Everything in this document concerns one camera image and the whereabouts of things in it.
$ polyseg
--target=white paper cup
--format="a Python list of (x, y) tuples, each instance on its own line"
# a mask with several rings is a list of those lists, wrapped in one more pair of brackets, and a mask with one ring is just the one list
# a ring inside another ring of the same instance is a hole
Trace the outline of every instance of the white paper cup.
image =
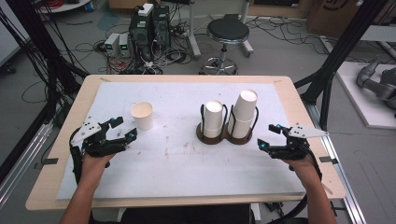
[(233, 131), (232, 137), (234, 138), (243, 138), (248, 135), (248, 131), (250, 129), (250, 124), (253, 121), (253, 119), (248, 120), (248, 121), (242, 121), (239, 119), (236, 119), (235, 127), (233, 128), (233, 116), (230, 117), (230, 121), (228, 123), (228, 133), (231, 134)]
[(212, 100), (206, 103), (204, 110), (205, 129), (217, 130), (222, 125), (222, 104), (219, 101)]
[(147, 131), (152, 128), (152, 105), (148, 102), (139, 102), (131, 108), (132, 117), (136, 121), (137, 128)]
[(220, 135), (220, 133), (221, 133), (221, 127), (220, 127), (219, 129), (217, 129), (217, 130), (208, 130), (208, 129), (204, 129), (204, 131), (203, 131), (203, 135), (204, 135), (205, 137), (208, 137), (208, 138), (217, 137), (217, 136)]
[(257, 93), (253, 90), (241, 91), (233, 107), (235, 117), (242, 121), (252, 120), (254, 110), (256, 109), (257, 98)]

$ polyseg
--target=wooden table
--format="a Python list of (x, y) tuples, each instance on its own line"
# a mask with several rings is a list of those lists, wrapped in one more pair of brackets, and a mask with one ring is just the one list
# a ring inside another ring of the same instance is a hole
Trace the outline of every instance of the wooden table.
[[(266, 83), (274, 84), (290, 124), (299, 122), (313, 126), (298, 92), (288, 77), (265, 76), (109, 76), (91, 75), (87, 77), (78, 93), (70, 113), (56, 139), (49, 158), (59, 158), (54, 165), (45, 165), (26, 202), (29, 210), (65, 209), (68, 201), (56, 199), (61, 185), (65, 165), (69, 158), (68, 141), (72, 132), (80, 127), (91, 108), (97, 90), (102, 82), (200, 82), (200, 83)], [(308, 140), (311, 149), (317, 157), (328, 156), (320, 138)], [(344, 187), (330, 162), (321, 163), (323, 173), (322, 183), (330, 199), (342, 199), (346, 196)], [(185, 197), (185, 198), (155, 198), (155, 199), (108, 199), (94, 200), (93, 207), (131, 207), (131, 206), (161, 206), (187, 204), (216, 203), (255, 203), (255, 202), (285, 202), (298, 201), (303, 195), (235, 195), (227, 197)]]

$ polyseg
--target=black stool seat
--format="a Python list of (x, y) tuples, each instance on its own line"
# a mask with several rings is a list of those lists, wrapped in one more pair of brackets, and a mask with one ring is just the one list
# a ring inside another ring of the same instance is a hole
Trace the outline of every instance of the black stool seat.
[(248, 39), (248, 27), (239, 20), (218, 19), (210, 22), (206, 29), (210, 38), (226, 44), (240, 44)]

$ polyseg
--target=stool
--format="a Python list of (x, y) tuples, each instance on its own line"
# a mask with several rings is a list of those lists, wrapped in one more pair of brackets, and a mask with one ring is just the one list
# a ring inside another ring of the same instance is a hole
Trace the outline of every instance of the stool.
[(200, 75), (237, 75), (235, 62), (226, 58), (228, 44), (241, 44), (248, 39), (249, 29), (240, 20), (223, 18), (210, 22), (206, 29), (207, 35), (223, 43), (219, 57), (210, 58), (201, 67)]

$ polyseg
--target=human arm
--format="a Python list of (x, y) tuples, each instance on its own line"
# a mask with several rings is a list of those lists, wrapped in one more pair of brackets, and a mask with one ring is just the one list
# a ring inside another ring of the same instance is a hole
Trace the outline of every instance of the human arm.
[(329, 199), (327, 198), (312, 160), (308, 156), (305, 156), (302, 160), (284, 160), (284, 162), (293, 167), (306, 190), (308, 199), (308, 222), (320, 224), (336, 223)]
[(61, 219), (61, 224), (87, 224), (90, 219), (93, 194), (99, 187), (100, 180), (105, 171), (105, 165), (115, 154), (102, 158), (94, 158), (84, 155), (82, 163), (81, 179), (69, 205)]

